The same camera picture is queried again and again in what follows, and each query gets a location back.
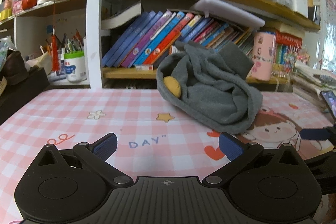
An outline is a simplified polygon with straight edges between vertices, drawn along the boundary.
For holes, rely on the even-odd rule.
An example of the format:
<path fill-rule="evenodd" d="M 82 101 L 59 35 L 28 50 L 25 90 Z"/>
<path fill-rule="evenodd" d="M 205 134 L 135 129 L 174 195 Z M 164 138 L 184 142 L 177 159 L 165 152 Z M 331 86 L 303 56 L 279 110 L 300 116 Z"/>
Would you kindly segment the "white green-lidded pen jar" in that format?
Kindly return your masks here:
<path fill-rule="evenodd" d="M 86 80 L 85 56 L 83 51 L 74 51 L 64 55 L 66 79 L 70 83 Z"/>

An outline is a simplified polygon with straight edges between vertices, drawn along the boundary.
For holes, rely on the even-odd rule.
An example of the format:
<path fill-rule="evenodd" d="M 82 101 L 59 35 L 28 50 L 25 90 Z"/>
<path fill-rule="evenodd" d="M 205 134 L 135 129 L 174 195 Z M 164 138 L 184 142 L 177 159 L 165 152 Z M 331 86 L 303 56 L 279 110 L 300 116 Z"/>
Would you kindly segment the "white tablet on books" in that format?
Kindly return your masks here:
<path fill-rule="evenodd" d="M 212 15 L 245 27 L 260 28 L 265 24 L 263 19 L 221 0 L 199 0 L 190 9 L 203 12 L 205 16 Z"/>

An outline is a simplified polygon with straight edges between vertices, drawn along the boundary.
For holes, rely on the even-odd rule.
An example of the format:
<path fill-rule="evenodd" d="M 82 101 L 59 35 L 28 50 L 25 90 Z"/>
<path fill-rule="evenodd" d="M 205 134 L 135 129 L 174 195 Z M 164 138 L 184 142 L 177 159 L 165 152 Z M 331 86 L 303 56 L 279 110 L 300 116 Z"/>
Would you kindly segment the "row of blue purple books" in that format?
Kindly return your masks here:
<path fill-rule="evenodd" d="M 195 42 L 206 49 L 221 50 L 229 42 L 239 43 L 251 28 L 196 11 L 142 12 L 102 57 L 107 68 L 157 65 L 173 53 L 175 42 Z"/>

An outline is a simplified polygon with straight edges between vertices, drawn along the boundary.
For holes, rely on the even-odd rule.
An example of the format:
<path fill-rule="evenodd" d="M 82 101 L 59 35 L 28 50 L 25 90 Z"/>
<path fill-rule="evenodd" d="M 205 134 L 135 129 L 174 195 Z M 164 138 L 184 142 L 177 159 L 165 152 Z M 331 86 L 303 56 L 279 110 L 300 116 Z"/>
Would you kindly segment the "red tassel ornament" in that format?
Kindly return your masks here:
<path fill-rule="evenodd" d="M 58 62 L 58 42 L 55 35 L 55 28 L 52 28 L 52 70 L 57 72 L 59 70 Z"/>

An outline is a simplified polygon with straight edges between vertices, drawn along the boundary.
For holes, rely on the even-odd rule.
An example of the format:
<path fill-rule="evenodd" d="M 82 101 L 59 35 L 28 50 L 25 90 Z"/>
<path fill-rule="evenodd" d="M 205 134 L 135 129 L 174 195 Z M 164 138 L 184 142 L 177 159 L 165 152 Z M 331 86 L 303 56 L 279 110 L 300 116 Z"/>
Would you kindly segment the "white bookshelf frame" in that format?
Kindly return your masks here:
<path fill-rule="evenodd" d="M 102 89 L 101 66 L 101 0 L 87 0 L 86 9 L 86 48 L 90 87 Z"/>

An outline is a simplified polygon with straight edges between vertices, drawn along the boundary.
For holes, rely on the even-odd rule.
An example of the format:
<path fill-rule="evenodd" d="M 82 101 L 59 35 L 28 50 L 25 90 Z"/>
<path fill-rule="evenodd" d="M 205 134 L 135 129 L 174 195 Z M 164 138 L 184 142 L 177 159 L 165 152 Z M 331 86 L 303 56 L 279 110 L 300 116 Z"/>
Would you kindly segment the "grey fleece garment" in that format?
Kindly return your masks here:
<path fill-rule="evenodd" d="M 261 92 L 245 80 L 253 61 L 234 43 L 220 51 L 192 41 L 177 41 L 175 46 L 178 52 L 157 69 L 161 96 L 217 132 L 245 132 L 263 102 Z"/>

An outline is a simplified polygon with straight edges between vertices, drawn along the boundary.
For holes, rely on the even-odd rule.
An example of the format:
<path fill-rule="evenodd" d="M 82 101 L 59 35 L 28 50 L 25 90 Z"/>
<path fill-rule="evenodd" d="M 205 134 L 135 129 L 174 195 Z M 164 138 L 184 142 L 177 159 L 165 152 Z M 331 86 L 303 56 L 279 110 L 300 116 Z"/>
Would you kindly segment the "black box on left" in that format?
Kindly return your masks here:
<path fill-rule="evenodd" d="M 1 124 L 50 85 L 43 68 L 34 69 L 17 85 L 7 86 L 1 94 Z"/>

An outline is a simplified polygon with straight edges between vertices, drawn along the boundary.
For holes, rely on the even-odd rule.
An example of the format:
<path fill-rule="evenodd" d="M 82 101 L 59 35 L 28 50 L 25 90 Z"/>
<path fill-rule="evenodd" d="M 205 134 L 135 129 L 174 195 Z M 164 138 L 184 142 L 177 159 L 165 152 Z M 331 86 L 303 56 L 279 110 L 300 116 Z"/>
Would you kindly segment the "smartphone with lit screen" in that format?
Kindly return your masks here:
<path fill-rule="evenodd" d="M 325 101 L 327 104 L 328 109 L 330 110 L 330 113 L 332 117 L 336 118 L 336 96 L 335 93 L 332 90 L 326 90 L 320 92 L 321 98 Z"/>

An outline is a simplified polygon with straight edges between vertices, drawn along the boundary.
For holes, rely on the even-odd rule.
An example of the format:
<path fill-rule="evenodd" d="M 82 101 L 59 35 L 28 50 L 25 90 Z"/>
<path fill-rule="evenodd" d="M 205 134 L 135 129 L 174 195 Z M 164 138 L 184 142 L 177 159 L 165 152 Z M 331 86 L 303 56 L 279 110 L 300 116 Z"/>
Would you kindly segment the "pink cartoon tumbler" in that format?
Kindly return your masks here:
<path fill-rule="evenodd" d="M 256 32 L 253 41 L 251 77 L 269 81 L 272 74 L 276 36 L 268 32 Z"/>

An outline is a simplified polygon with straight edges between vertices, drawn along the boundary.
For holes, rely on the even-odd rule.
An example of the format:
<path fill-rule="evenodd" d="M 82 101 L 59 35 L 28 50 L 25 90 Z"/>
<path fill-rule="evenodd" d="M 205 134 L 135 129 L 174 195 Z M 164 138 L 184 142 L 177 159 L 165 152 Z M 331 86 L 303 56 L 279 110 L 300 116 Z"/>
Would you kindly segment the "pink checked tablecloth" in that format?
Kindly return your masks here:
<path fill-rule="evenodd" d="M 156 90 L 48 90 L 1 125 L 1 223 L 21 221 L 15 187 L 45 144 L 69 149 L 110 132 L 118 147 L 108 162 L 132 177 L 203 178 L 228 161 L 216 132 Z"/>

